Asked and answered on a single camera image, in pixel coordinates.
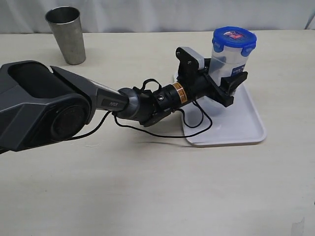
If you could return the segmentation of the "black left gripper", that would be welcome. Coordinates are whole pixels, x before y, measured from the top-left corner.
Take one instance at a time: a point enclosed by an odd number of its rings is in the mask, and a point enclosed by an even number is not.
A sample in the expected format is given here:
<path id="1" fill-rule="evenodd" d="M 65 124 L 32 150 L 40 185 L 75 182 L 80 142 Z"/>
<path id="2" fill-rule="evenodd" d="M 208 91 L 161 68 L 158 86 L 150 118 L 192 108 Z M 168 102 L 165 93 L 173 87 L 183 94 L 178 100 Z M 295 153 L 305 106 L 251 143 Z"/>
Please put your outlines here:
<path id="1" fill-rule="evenodd" d="M 192 101 L 201 97 L 208 97 L 224 107 L 229 107 L 234 102 L 233 95 L 239 85 L 248 76 L 244 71 L 229 77 L 222 77 L 220 87 L 204 72 L 183 72 L 178 71 L 178 96 L 180 101 Z"/>

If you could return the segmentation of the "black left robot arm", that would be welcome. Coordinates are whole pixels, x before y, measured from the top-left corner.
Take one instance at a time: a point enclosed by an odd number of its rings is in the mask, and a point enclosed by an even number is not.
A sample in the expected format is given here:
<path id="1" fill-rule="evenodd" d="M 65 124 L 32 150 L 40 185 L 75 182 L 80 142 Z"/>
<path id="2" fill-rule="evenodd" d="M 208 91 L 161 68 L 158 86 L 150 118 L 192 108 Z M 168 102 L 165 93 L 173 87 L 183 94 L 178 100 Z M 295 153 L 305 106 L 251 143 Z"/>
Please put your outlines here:
<path id="1" fill-rule="evenodd" d="M 96 110 L 149 127 L 204 96 L 228 107 L 247 76 L 240 72 L 217 84 L 206 66 L 180 64 L 176 82 L 156 91 L 145 86 L 113 90 L 34 60 L 7 63 L 0 68 L 0 151 L 79 139 Z"/>

